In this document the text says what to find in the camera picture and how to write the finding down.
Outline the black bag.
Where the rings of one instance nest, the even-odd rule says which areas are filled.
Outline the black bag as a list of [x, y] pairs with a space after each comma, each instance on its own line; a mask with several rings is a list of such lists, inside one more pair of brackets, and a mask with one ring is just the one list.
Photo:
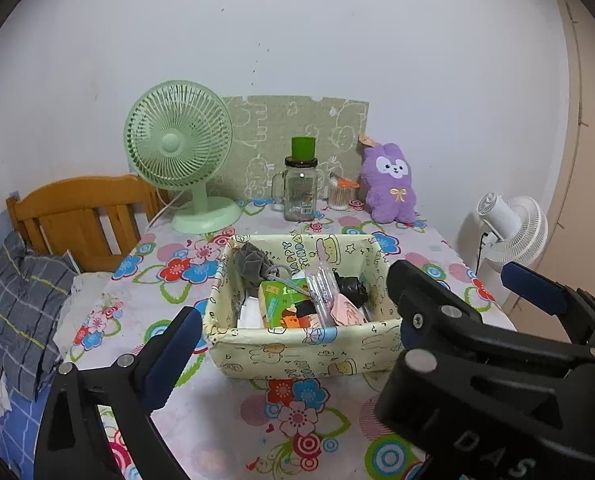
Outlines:
[[369, 295], [365, 284], [355, 276], [342, 276], [333, 272], [335, 283], [340, 294], [347, 298], [355, 307], [360, 308], [367, 304]]

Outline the pink pig tissue pack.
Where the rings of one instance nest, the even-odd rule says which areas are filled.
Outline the pink pig tissue pack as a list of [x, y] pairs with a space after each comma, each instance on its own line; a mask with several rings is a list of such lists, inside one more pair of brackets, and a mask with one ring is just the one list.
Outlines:
[[337, 326], [357, 326], [367, 323], [363, 310], [358, 309], [343, 294], [337, 294], [330, 310], [331, 318]]

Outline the clear plastic bag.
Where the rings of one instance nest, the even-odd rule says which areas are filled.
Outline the clear plastic bag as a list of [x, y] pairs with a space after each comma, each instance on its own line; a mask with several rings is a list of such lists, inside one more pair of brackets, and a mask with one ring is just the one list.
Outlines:
[[328, 263], [320, 262], [305, 270], [305, 278], [311, 301], [318, 311], [328, 315], [340, 293], [333, 269]]

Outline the green wet wipes pack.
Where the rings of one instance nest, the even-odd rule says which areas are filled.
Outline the green wet wipes pack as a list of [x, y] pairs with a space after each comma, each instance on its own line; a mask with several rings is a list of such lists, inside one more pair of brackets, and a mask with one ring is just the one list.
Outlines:
[[291, 284], [295, 285], [295, 288], [280, 281], [265, 281], [260, 284], [258, 301], [267, 328], [283, 328], [280, 326], [281, 312], [292, 304], [309, 299], [306, 295], [308, 286], [305, 278], [293, 280]]

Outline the grey sock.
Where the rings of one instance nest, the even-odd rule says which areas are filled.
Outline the grey sock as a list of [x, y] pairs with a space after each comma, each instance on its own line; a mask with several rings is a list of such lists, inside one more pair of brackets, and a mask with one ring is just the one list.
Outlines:
[[246, 292], [258, 297], [260, 284], [265, 281], [278, 281], [280, 270], [286, 266], [274, 263], [262, 249], [250, 242], [244, 243], [234, 254], [233, 261], [238, 270]]

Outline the cartoon animal tissue pack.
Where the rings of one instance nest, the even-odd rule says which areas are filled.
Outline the cartoon animal tissue pack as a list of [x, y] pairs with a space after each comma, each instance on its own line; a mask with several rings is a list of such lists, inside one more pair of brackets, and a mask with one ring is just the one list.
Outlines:
[[280, 314], [280, 326], [283, 328], [322, 328], [323, 325], [314, 304], [302, 301], [292, 304]]

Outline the white standing fan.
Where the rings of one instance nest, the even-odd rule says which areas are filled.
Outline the white standing fan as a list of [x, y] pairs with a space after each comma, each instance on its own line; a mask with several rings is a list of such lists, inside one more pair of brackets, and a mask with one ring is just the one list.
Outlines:
[[482, 223], [475, 273], [484, 269], [481, 280], [509, 313], [518, 296], [503, 285], [501, 272], [507, 263], [528, 268], [537, 263], [548, 240], [547, 214], [532, 197], [504, 198], [496, 192], [484, 194], [475, 211]]

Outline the yellow cartoon fabric storage box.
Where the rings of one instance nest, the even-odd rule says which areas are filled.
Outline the yellow cartoon fabric storage box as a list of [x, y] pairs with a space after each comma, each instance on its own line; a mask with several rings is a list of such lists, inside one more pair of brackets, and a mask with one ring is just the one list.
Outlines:
[[[343, 278], [359, 278], [368, 292], [368, 322], [240, 327], [246, 285], [234, 257], [247, 243], [292, 272], [322, 262]], [[203, 318], [210, 356], [225, 375], [242, 379], [304, 379], [389, 370], [403, 345], [401, 317], [386, 292], [388, 270], [389, 260], [373, 235], [235, 235], [218, 260]]]

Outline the purple plush bunny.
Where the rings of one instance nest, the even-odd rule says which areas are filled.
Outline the purple plush bunny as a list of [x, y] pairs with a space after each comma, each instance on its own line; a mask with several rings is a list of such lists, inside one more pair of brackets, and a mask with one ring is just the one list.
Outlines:
[[380, 224], [415, 222], [417, 196], [401, 148], [395, 143], [380, 144], [369, 136], [360, 136], [359, 142], [363, 146], [360, 177], [372, 220]]

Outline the floral tablecloth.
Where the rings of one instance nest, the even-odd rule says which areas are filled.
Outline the floral tablecloth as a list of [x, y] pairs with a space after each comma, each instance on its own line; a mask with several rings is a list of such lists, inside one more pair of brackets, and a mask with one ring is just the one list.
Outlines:
[[[241, 204], [234, 226], [200, 235], [160, 219], [114, 270], [72, 330], [67, 359], [79, 368], [138, 352], [184, 307], [205, 314], [224, 246], [235, 235], [367, 234], [389, 265], [407, 260], [479, 311], [509, 327], [491, 293], [424, 220], [375, 223], [359, 204], [321, 206], [311, 222], [286, 221], [267, 200]], [[382, 426], [373, 410], [387, 370], [304, 379], [225, 375], [198, 342], [155, 425], [193, 479], [404, 479], [423, 454]]]

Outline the toothpick jar orange lid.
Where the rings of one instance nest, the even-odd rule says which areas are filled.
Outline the toothpick jar orange lid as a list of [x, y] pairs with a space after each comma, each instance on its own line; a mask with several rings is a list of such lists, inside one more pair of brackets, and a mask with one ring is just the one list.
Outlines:
[[329, 174], [328, 206], [331, 209], [343, 211], [349, 203], [355, 200], [360, 184], [353, 180], [340, 177], [334, 172]]

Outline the grey plaid pillow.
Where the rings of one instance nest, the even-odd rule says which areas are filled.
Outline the grey plaid pillow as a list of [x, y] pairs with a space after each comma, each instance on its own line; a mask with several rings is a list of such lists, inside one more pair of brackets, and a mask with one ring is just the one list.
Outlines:
[[15, 231], [0, 248], [0, 364], [9, 388], [30, 402], [61, 359], [53, 336], [76, 275], [70, 258], [35, 252]]

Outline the glass jar mug green lid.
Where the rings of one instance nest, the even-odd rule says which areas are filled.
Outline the glass jar mug green lid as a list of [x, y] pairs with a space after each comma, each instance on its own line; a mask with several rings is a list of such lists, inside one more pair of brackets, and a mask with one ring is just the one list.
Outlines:
[[293, 136], [284, 169], [271, 178], [271, 198], [290, 222], [311, 222], [316, 217], [318, 196], [316, 139]]

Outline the wooden bed headboard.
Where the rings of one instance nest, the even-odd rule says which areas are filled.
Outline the wooden bed headboard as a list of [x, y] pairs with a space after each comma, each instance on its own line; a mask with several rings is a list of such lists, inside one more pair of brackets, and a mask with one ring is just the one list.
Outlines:
[[162, 208], [156, 188], [134, 174], [59, 180], [6, 200], [13, 229], [32, 249], [70, 252], [86, 272], [116, 270], [141, 238], [136, 214], [151, 220]]

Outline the green desk fan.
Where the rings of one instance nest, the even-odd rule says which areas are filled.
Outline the green desk fan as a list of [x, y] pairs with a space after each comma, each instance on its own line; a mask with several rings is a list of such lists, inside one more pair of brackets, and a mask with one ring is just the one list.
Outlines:
[[176, 231], [215, 232], [239, 220], [234, 200], [207, 194], [208, 180], [227, 162], [232, 136], [224, 101], [193, 81], [164, 81], [130, 108], [124, 148], [132, 168], [154, 188], [190, 197], [172, 215]]

